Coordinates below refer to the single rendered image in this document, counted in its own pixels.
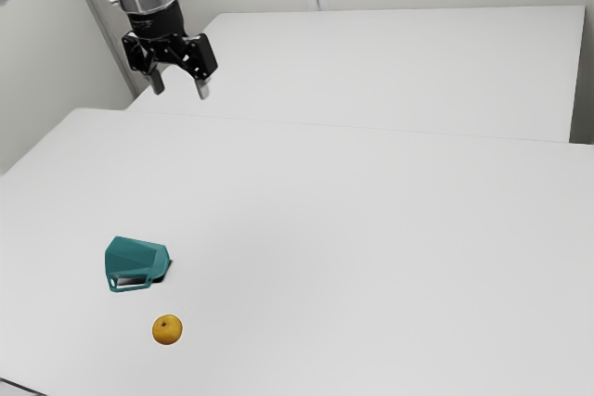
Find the teal faceted mug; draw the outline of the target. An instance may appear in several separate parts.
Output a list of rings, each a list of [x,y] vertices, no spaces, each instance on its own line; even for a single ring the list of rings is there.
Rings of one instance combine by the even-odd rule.
[[[111,292],[149,288],[170,266],[168,249],[157,243],[116,236],[105,250],[105,276]]]

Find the yellow round fruit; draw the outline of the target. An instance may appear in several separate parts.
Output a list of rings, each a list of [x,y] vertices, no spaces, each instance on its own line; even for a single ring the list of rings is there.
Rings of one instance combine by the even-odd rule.
[[[151,334],[157,343],[172,345],[182,337],[182,321],[174,314],[164,314],[153,322]]]

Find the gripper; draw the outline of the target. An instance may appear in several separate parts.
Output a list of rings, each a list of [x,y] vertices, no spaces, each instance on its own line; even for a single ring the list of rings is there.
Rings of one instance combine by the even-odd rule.
[[[177,64],[188,73],[200,99],[209,96],[209,81],[218,62],[205,33],[187,37],[178,3],[150,14],[128,14],[127,18],[132,30],[122,37],[122,44],[129,68],[143,75],[155,95],[165,89],[158,68],[161,62]]]

